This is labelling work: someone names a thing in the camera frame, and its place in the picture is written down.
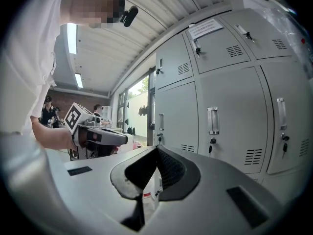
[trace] brick wall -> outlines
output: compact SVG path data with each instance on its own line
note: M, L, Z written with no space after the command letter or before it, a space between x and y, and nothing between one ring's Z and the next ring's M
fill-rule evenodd
M59 107L61 109L61 112L59 112L60 118L65 118L65 115L73 103L78 103L86 107L91 112L93 112L93 106L96 104L101 104L102 106L110 105L109 99L93 96L84 96L52 90L49 90L47 95L52 97L52 106Z

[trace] ceiling light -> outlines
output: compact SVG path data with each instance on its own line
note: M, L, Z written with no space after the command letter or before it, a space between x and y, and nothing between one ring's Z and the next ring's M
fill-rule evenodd
M68 42L68 50L72 54L77 54L77 46L76 46L76 38L77 38L77 25L68 23L67 24L67 42Z
M293 9L288 9L291 13L293 13L293 14L295 14L295 15L297 15L297 13L293 10Z
M83 83L82 83L82 77L80 74L75 73L75 78L76 78L76 82L79 88L83 87Z

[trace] tree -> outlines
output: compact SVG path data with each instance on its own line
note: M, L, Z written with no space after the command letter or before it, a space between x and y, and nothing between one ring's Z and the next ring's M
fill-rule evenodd
M128 92L128 100L135 97L136 95L133 94L132 92Z
M142 87L141 87L141 89L138 89L138 91L140 93L146 92L148 90L148 83L149 83L149 76L145 77L142 80Z

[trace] ventilation slot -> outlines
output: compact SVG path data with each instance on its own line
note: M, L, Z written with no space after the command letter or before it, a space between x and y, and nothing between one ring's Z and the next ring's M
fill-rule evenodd
M246 151L245 165L258 165L261 161L262 149Z
M301 142L299 157L307 155L309 150L309 141L309 139L306 139Z
M243 51L238 45L226 48L231 57L243 55Z
M280 39L273 39L273 43L278 49L287 49L283 41L281 41Z
M184 150L184 151L192 151L192 152L195 151L195 147L194 146L185 145L185 144L181 145L181 149Z
M185 63L183 65L178 66L178 75L182 75L186 72L189 72L189 65Z

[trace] locker door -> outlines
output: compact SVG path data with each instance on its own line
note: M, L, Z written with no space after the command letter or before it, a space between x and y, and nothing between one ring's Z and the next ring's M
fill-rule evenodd
M275 118L268 173L276 173L308 159L313 137L313 101L308 80L298 63L269 63L261 67L268 82ZM282 140L282 133L290 139Z
M207 123L207 150L244 173L260 172L268 134L263 90L254 67L211 75L201 79ZM219 134L211 135L210 115L218 119Z
M164 118L163 126L160 126L161 118ZM163 133L163 145L198 152L198 106L194 82L156 92L156 134L159 133Z
M192 45L193 40L188 32L187 35ZM250 61L244 48L227 28L198 38L198 43L201 46L200 57L197 56L194 47L193 49L199 73Z
M182 34L174 36L156 50L156 89L193 76Z
M245 40L256 59L291 56L292 51L285 37L252 9L245 9L222 16ZM247 39L250 32L255 42Z

